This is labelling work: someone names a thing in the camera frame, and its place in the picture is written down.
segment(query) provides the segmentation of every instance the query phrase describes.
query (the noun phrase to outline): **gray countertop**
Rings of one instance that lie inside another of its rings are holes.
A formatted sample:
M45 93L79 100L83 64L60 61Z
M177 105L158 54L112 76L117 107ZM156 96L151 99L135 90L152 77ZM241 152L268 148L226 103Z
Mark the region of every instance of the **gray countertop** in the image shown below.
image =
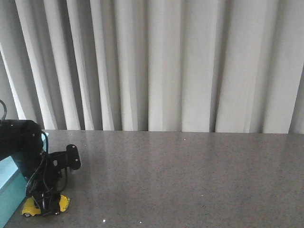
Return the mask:
M6 228L301 228L304 135L47 131L78 147L67 212Z

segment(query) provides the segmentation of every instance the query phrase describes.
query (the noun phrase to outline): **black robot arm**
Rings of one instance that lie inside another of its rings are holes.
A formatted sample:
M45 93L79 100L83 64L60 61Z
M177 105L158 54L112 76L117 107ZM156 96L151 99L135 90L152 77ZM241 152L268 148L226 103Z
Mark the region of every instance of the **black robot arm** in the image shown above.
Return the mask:
M77 170L81 166L75 145L66 151L48 153L48 137L32 120L0 120L0 161L11 156L21 174L28 182L26 196L32 197L41 215L60 213L60 193L67 184L67 167ZM41 134L46 137L43 150ZM58 182L65 170L65 185L58 189Z

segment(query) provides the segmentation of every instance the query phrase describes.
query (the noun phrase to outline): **white curtain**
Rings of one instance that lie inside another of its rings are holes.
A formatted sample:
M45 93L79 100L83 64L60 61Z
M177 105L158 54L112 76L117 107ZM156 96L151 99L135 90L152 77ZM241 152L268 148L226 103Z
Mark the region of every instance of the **white curtain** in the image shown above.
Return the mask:
M303 9L2 0L0 99L45 129L304 133Z

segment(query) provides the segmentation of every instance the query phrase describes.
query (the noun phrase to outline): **black cable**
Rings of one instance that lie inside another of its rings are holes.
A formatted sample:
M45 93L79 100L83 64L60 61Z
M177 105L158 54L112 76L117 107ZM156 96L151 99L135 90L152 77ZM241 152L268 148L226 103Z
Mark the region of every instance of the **black cable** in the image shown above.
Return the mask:
M0 100L0 103L3 105L3 116L2 116L2 118L1 118L1 121L3 121L3 120L5 120L5 118L6 118L7 108L6 108L5 103L4 103L2 100Z
M53 190L53 189L51 189L49 186L48 186L48 184L47 184L47 180L46 180L46 173L47 173L47 170L48 170L48 159L49 159L49 157L48 157L48 137L47 137L47 134L45 133L45 132L43 132L43 131L41 131L41 133L45 136L45 138L46 138L46 164L45 164L45 167L44 167L44 171L43 171L43 183L44 183L44 185L46 186L46 188L47 188L47 190L49 191L49 192L51 192L51 193L61 193L65 188L66 188L66 186L67 186L67 168L65 167L65 184L64 184L64 186L63 186L63 188L61 189L61 190Z
M26 185L25 195L26 195L27 197L32 196L32 191L33 191L33 187L34 187L34 184L33 184L32 182L35 180L35 177L37 176L39 170L41 169L41 167L42 167L42 165L43 165L43 163L44 163L44 161L45 161L45 158L47 157L47 156L45 155L45 152L43 152L43 153L41 154L41 157L42 157L42 158L41 158L41 163L40 163L40 165L38 166L38 168L36 169L36 171L33 173L33 175L30 177L30 179L29 179L29 181L28 181L28 183L27 183L27 185Z

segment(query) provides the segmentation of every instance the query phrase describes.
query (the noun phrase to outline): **teal box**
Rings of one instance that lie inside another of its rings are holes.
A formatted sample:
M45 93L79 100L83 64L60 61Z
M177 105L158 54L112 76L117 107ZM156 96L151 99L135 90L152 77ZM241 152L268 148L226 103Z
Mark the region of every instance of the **teal box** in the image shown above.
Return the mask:
M44 135L42 140L46 150ZM25 198L26 184L11 157L0 161L0 228L5 226Z

